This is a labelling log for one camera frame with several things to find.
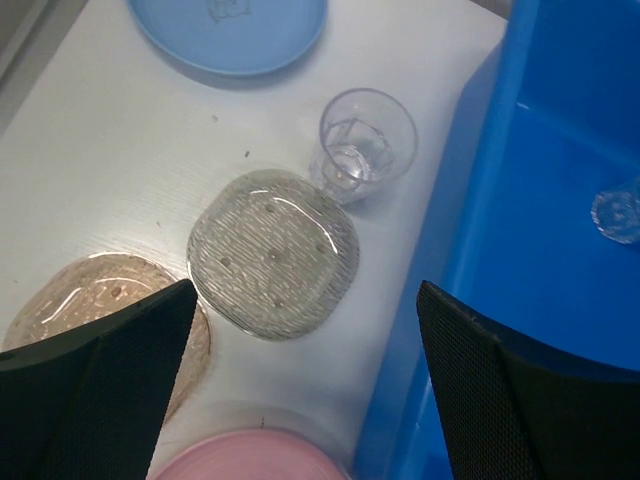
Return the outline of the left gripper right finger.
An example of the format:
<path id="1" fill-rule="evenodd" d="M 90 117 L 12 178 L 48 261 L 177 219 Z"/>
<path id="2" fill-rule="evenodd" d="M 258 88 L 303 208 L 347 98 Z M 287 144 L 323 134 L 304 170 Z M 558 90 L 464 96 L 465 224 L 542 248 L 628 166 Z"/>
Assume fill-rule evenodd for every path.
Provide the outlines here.
<path id="1" fill-rule="evenodd" d="M 454 478 L 638 478 L 638 371 L 535 340 L 431 282 L 417 313 Z"/>

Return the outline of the clear plastic cup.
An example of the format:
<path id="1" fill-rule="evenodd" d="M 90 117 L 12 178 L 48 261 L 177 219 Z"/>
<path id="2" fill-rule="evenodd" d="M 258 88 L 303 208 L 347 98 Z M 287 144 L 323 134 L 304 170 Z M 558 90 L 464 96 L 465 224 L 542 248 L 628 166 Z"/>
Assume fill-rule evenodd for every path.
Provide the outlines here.
<path id="1" fill-rule="evenodd" d="M 621 244 L 639 242 L 639 178 L 599 192 L 591 216 L 599 232 Z"/>
<path id="2" fill-rule="evenodd" d="M 349 89 L 322 112 L 310 181 L 337 203 L 354 203 L 406 174 L 418 147 L 415 121 L 401 102 L 377 89 Z"/>

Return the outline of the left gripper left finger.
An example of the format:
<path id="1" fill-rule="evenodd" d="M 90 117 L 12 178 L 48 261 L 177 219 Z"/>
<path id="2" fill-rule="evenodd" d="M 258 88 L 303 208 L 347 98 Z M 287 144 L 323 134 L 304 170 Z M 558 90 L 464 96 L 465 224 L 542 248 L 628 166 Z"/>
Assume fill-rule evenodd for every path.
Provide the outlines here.
<path id="1" fill-rule="evenodd" d="M 196 305 L 180 280 L 2 353 L 2 478 L 145 478 Z"/>

